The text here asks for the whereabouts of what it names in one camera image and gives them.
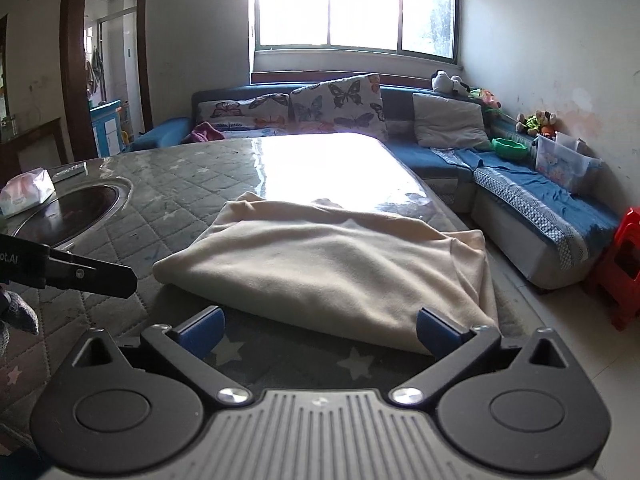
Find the gloved left hand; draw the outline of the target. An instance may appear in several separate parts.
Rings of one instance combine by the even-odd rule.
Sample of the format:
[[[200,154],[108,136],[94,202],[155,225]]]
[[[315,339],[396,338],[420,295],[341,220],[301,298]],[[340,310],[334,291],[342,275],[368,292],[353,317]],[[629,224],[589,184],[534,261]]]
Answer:
[[[0,292],[0,344],[1,353],[6,352],[10,341],[10,328],[34,336],[39,334],[38,316],[16,292],[1,289]]]

